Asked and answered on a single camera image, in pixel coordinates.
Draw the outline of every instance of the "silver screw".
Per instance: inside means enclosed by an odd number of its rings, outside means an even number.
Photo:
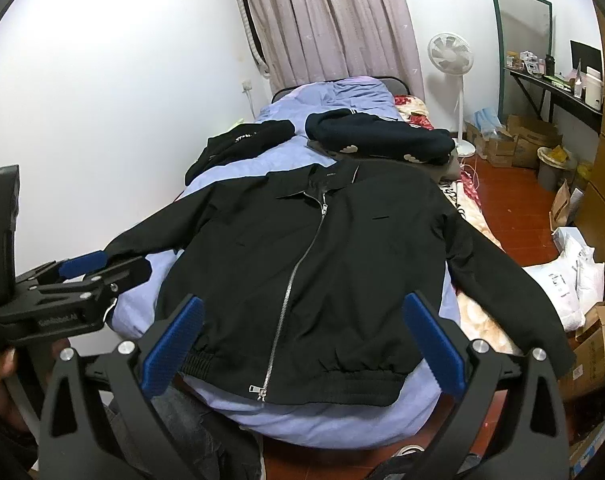
[[[486,354],[489,352],[489,343],[484,339],[476,339],[476,341],[471,343],[471,347],[479,354]]]
[[[71,361],[71,358],[74,356],[76,352],[73,351],[73,348],[63,348],[60,352],[60,358],[63,361]]]
[[[133,341],[123,341],[118,345],[118,353],[129,355],[134,351],[136,345]]]
[[[547,359],[547,352],[542,348],[534,348],[532,350],[532,355],[537,361],[544,361],[545,359]]]

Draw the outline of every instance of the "computer monitor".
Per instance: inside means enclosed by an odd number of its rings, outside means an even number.
[[[578,41],[571,42],[571,66],[573,68],[579,67],[580,71],[586,73],[587,67],[590,66],[594,70],[598,70],[603,74],[603,55],[600,50]]]

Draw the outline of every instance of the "desk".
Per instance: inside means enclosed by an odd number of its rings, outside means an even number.
[[[511,68],[505,68],[505,70],[511,74],[514,78],[520,89],[525,94],[525,97],[529,101],[529,104],[532,105],[532,108],[536,112],[536,116],[539,120],[543,120],[541,117],[541,112],[543,111],[543,103],[545,102],[545,92],[550,93],[550,101],[549,101],[549,116],[547,117],[547,121],[549,123],[553,122],[553,109],[555,106],[560,106],[564,110],[567,110],[570,114],[572,114],[577,119],[583,121],[587,126],[592,128],[598,135],[600,135],[600,127],[603,122],[603,113],[599,112],[595,108],[592,108],[584,101],[580,99],[576,99],[572,94],[561,90],[560,88],[556,88],[554,85],[548,83],[543,78],[537,78],[532,75],[529,75],[526,72],[522,72],[520,70],[513,70]],[[532,84],[543,89],[543,98],[541,99],[540,104],[537,106],[534,103],[534,99],[529,95],[527,88],[523,85],[523,80],[529,81]]]

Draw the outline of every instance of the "curtain fold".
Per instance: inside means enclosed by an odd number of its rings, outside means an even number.
[[[274,91],[393,75],[424,99],[407,0],[249,0]]]

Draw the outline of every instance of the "electric fan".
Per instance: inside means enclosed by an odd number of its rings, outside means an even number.
[[[463,140],[463,111],[465,109],[465,92],[463,90],[463,76],[473,66],[473,52],[469,43],[457,34],[445,32],[437,34],[427,49],[429,59],[434,66],[449,75],[460,78],[460,95],[458,98],[458,138],[456,139],[456,151],[458,156],[471,156],[476,151],[473,144]]]

